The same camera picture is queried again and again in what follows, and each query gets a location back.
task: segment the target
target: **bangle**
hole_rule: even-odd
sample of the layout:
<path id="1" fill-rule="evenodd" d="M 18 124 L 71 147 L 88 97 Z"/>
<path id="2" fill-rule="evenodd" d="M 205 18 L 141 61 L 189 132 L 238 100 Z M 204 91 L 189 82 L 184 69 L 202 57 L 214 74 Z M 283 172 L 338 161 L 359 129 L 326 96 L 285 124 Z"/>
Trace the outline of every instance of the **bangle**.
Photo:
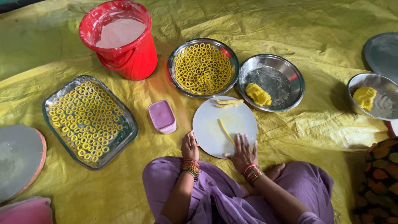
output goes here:
<path id="1" fill-rule="evenodd" d="M 251 164 L 246 167 L 245 171 L 243 172 L 243 177 L 246 179 L 246 181 L 252 186 L 254 184 L 254 181 L 261 175 L 263 175 L 264 172 L 261 171 L 256 164 Z"/>
<path id="2" fill-rule="evenodd" d="M 196 182 L 199 178 L 200 165 L 199 162 L 194 159 L 184 159 L 181 165 L 181 172 L 188 171 L 193 174 L 194 181 Z"/>

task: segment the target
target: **yellow tarpaulin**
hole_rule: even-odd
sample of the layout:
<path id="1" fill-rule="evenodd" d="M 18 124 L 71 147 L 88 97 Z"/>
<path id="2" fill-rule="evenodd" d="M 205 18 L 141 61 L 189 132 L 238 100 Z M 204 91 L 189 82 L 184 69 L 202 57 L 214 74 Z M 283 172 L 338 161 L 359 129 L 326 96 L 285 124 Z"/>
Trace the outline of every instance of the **yellow tarpaulin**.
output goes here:
<path id="1" fill-rule="evenodd" d="M 332 203 L 339 223 L 354 221 L 351 210 L 362 180 L 367 146 L 387 138 L 380 120 L 350 111 L 346 83 L 366 72 L 363 44 L 372 36 L 398 30 L 396 0 L 141 0 L 152 15 L 158 53 L 155 73 L 129 81 L 101 65 L 78 35 L 82 17 L 103 1 L 47 0 L 0 15 L 0 126 L 25 124 L 47 141 L 44 168 L 17 199 L 52 199 L 58 224 L 151 223 L 142 171 L 151 160 L 180 156 L 181 137 L 192 127 L 205 101 L 178 92 L 166 76 L 172 50 L 193 38 L 217 39 L 239 61 L 259 53 L 280 55 L 303 74 L 302 102 L 282 113 L 255 111 L 259 163 L 293 160 L 320 166 L 334 179 Z M 103 81 L 134 114 L 138 137 L 106 168 L 89 171 L 68 155 L 43 119 L 45 98 L 73 78 L 88 74 Z M 234 89 L 228 96 L 237 98 Z M 166 99 L 177 131 L 157 132 L 147 108 Z M 200 150 L 200 159 L 237 181 L 230 161 Z"/>

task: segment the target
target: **purple plastic container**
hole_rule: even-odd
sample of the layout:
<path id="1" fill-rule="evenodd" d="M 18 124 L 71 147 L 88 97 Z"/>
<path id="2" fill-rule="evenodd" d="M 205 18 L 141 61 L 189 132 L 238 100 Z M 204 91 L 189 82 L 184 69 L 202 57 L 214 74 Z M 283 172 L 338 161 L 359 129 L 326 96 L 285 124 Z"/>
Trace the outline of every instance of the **purple plastic container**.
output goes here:
<path id="1" fill-rule="evenodd" d="M 148 111 L 157 131 L 167 135 L 177 129 L 176 117 L 167 100 L 161 100 L 149 105 Z"/>

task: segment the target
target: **bucket handle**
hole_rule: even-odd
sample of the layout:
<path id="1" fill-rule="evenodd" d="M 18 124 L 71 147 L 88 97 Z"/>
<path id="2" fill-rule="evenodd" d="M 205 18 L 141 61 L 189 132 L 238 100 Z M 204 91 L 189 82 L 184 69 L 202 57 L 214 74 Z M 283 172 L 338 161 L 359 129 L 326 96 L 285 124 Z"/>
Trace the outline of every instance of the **bucket handle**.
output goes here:
<path id="1" fill-rule="evenodd" d="M 133 57 L 134 51 L 135 51 L 135 48 L 132 49 L 132 52 L 131 52 L 131 55 L 130 55 L 129 59 L 127 59 L 127 61 L 124 62 L 124 64 L 122 64 L 122 65 L 119 66 L 119 67 L 112 67 L 112 66 L 110 66 L 110 65 L 108 64 L 108 62 L 106 61 L 106 59 L 105 59 L 102 55 L 100 55 L 98 52 L 97 52 L 97 57 L 98 57 L 98 59 L 100 60 L 100 62 L 101 62 L 106 68 L 111 69 L 111 70 L 116 70 L 116 71 L 118 71 L 118 70 L 123 70 L 123 69 L 125 69 L 125 68 L 129 65 L 129 61 L 130 61 L 130 59 Z"/>

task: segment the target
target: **glass baking dish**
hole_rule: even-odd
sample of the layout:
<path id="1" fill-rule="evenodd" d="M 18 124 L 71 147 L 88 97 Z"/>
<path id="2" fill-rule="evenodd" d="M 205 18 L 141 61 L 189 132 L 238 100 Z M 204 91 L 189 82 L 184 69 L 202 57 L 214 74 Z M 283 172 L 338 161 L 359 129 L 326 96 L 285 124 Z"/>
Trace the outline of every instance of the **glass baking dish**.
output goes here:
<path id="1" fill-rule="evenodd" d="M 70 117 L 70 121 L 75 121 L 75 125 L 77 125 L 77 129 L 72 129 L 71 124 L 69 123 L 68 126 L 65 126 L 65 124 L 68 124 L 67 122 L 64 124 L 60 124 L 60 123 L 56 123 L 54 120 L 59 119 L 59 117 L 61 117 L 61 115 L 55 114 L 56 111 L 54 110 L 55 107 L 57 107 L 57 110 L 60 110 L 60 108 L 64 107 L 64 109 L 66 109 L 65 111 L 67 111 L 70 108 L 74 108 L 77 104 L 74 104 L 74 102 L 72 101 L 68 101 L 68 103 L 66 103 L 65 105 L 63 105 L 63 103 L 60 103 L 60 100 L 65 101 L 64 96 L 70 96 L 71 94 L 67 95 L 68 93 L 70 93 L 71 91 L 75 90 L 76 88 L 80 89 L 77 86 L 82 86 L 84 85 L 83 83 L 91 83 L 94 84 L 92 86 L 96 86 L 95 88 L 97 89 L 98 92 L 100 92 L 99 94 L 99 98 L 95 98 L 96 100 L 98 100 L 98 102 L 102 102 L 103 105 L 106 106 L 110 106 L 112 104 L 112 109 L 110 109 L 109 111 L 111 111 L 112 115 L 107 116 L 105 115 L 105 113 L 100 113 L 101 110 L 96 110 L 96 108 L 94 108 L 93 106 L 90 105 L 90 103 L 88 102 L 87 107 L 85 106 L 81 106 L 82 108 L 85 108 L 85 110 L 82 110 L 83 116 L 85 115 L 91 115 L 89 117 L 86 116 L 86 119 L 84 120 L 84 124 L 81 123 L 79 124 L 79 122 L 76 122 L 76 120 L 80 120 L 80 116 L 78 116 L 79 114 L 76 114 L 80 111 L 75 111 L 75 112 L 71 112 L 70 115 L 73 116 Z M 86 92 L 89 91 L 93 91 L 96 92 L 96 90 L 94 90 L 94 88 L 88 88 L 87 91 L 83 91 L 84 94 L 86 94 Z M 80 165 L 82 165 L 83 167 L 91 170 L 91 171 L 98 171 L 103 169 L 106 165 L 108 165 L 118 154 L 120 154 L 124 148 L 126 148 L 126 146 L 128 144 L 130 144 L 138 135 L 138 124 L 133 116 L 133 114 L 131 113 L 131 111 L 126 107 L 126 105 L 124 105 L 124 103 L 122 103 L 100 80 L 93 78 L 92 76 L 89 75 L 81 75 L 76 77 L 75 79 L 73 79 L 72 81 L 70 81 L 68 84 L 66 84 L 65 86 L 63 86 L 62 88 L 60 88 L 59 90 L 57 90 L 56 92 L 54 92 L 53 94 L 51 94 L 47 99 L 45 99 L 45 101 L 43 102 L 43 106 L 42 106 L 42 110 L 43 110 L 43 116 L 44 116 L 44 120 L 47 122 L 47 125 L 50 127 L 51 131 L 55 134 L 55 136 L 58 138 L 58 140 L 62 143 L 62 145 L 65 147 L 66 151 L 70 154 L 70 156 L 72 157 L 72 159 L 74 159 L 74 161 L 76 161 L 77 163 L 79 163 Z M 95 135 L 95 133 L 100 134 L 99 136 L 101 137 L 102 134 L 104 134 L 105 131 L 101 131 L 101 128 L 99 130 L 96 130 L 93 128 L 95 127 L 93 125 L 94 121 L 97 124 L 99 122 L 97 122 L 96 120 L 92 121 L 91 119 L 98 119 L 100 118 L 100 116 L 98 116 L 98 118 L 94 115 L 94 114 L 98 114 L 100 116 L 103 116 L 104 119 L 105 117 L 110 117 L 112 118 L 112 124 L 114 126 L 114 128 L 112 129 L 111 132 L 116 133 L 115 135 L 112 135 L 112 138 L 110 138 L 110 140 L 106 141 L 105 143 L 107 143 L 106 145 L 102 145 L 102 147 L 108 147 L 106 153 L 102 153 L 101 155 L 99 155 L 99 152 L 97 152 L 97 150 L 95 150 L 95 147 L 91 147 L 92 145 L 90 145 L 89 149 L 91 149 L 91 151 L 86 150 L 86 149 L 82 149 L 83 145 L 81 145 L 80 142 L 83 141 L 87 141 L 84 140 L 85 137 L 83 137 L 83 132 L 79 133 L 82 129 L 87 129 L 87 133 L 86 136 L 88 134 L 91 134 L 91 136 L 98 136 Z M 77 140 L 73 141 L 72 139 L 76 139 L 76 137 L 71 138 L 71 136 L 80 136 Z M 96 139 L 93 139 L 92 141 L 95 143 L 95 141 L 97 140 L 99 142 L 99 137 L 97 137 Z"/>

